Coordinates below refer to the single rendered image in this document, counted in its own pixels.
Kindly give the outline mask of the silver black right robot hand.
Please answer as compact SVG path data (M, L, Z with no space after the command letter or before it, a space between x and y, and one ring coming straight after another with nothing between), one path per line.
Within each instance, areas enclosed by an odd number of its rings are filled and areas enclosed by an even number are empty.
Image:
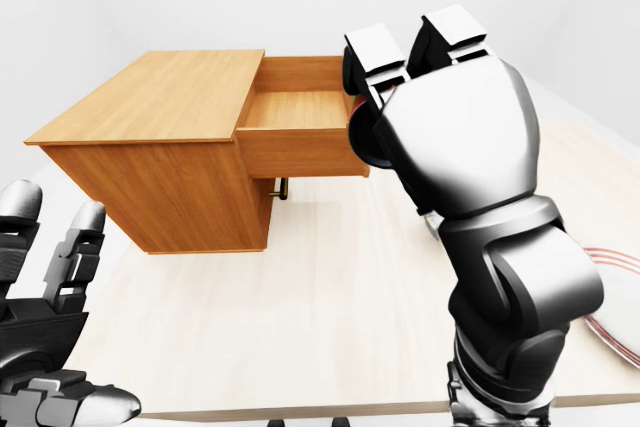
M351 147L366 164L393 170L419 214L471 217L534 193L533 102L466 9L424 15L408 56L383 24L345 41L343 87L355 98Z

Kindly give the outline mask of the wooden cabinet drawer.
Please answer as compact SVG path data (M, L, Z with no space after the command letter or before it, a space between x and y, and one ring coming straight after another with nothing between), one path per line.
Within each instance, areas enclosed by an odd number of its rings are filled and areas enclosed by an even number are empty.
M271 192L274 190L275 179L252 179L251 194L254 208L257 215L259 227L259 248L264 250L268 243L268 233L270 227L273 197Z
M368 176L347 133L341 56L266 56L235 137L253 178Z

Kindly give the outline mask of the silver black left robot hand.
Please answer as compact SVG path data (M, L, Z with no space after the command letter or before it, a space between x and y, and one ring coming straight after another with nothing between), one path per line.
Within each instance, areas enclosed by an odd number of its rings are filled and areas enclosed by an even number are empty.
M42 296L8 295L39 230L42 199L41 188L23 179L0 190L0 427L116 427L140 414L140 400L65 367L88 317L104 205L89 200L79 209L53 253Z

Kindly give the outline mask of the white plate with red rings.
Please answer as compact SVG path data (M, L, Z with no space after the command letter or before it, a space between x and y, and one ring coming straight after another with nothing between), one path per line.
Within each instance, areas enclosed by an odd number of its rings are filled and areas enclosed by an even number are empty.
M586 247L604 287L601 307L587 325L619 356L640 369L640 258L601 247Z

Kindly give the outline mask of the wooden cabinet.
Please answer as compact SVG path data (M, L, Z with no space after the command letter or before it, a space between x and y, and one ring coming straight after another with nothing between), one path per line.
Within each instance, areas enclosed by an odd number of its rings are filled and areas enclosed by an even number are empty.
M262 50L151 51L28 138L145 252L260 251L235 130Z

